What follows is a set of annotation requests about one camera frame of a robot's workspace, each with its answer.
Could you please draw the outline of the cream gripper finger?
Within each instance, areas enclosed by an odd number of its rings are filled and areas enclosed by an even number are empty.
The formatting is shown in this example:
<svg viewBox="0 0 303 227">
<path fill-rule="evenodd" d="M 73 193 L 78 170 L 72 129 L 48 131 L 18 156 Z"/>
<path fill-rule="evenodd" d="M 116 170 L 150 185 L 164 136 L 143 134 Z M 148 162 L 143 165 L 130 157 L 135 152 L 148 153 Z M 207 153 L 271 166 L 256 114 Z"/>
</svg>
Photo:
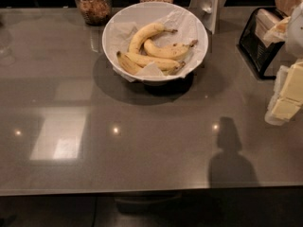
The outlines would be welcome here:
<svg viewBox="0 0 303 227">
<path fill-rule="evenodd" d="M 303 103 L 303 61 L 297 61 L 288 70 L 280 96 Z"/>
<path fill-rule="evenodd" d="M 294 101 L 287 100 L 285 98 L 280 98 L 273 110 L 272 114 L 275 118 L 288 121 L 292 119 L 301 109 L 301 106 Z"/>
</svg>

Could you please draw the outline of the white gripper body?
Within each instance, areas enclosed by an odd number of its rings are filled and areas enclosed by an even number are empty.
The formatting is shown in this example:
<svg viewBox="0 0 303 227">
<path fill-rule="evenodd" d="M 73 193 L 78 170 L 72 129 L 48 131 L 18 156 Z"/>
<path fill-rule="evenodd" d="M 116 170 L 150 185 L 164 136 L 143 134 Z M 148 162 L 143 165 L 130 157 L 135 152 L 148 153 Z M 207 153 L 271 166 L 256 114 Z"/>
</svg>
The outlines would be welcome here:
<svg viewBox="0 0 303 227">
<path fill-rule="evenodd" d="M 274 94 L 271 97 L 271 100 L 267 107 L 267 112 L 264 116 L 265 121 L 274 126 L 281 126 L 285 122 L 287 122 L 285 120 L 275 118 L 272 114 L 272 110 L 273 110 L 276 102 L 279 100 L 279 93 L 282 90 L 282 87 L 285 83 L 288 70 L 289 70 L 289 68 L 287 66 L 281 65 L 279 70 L 277 71 L 275 85 L 274 85 Z"/>
</svg>

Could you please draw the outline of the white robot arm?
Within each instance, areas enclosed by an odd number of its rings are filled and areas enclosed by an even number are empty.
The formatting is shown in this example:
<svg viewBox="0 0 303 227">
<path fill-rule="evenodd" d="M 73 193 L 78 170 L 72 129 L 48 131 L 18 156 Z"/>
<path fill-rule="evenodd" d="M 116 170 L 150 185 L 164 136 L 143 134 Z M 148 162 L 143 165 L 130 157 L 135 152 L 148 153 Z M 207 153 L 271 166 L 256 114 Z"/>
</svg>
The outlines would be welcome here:
<svg viewBox="0 0 303 227">
<path fill-rule="evenodd" d="M 296 61 L 290 67 L 280 66 L 264 116 L 267 123 L 276 126 L 289 122 L 303 106 L 303 3 L 294 9 L 286 26 L 285 44 Z"/>
</svg>

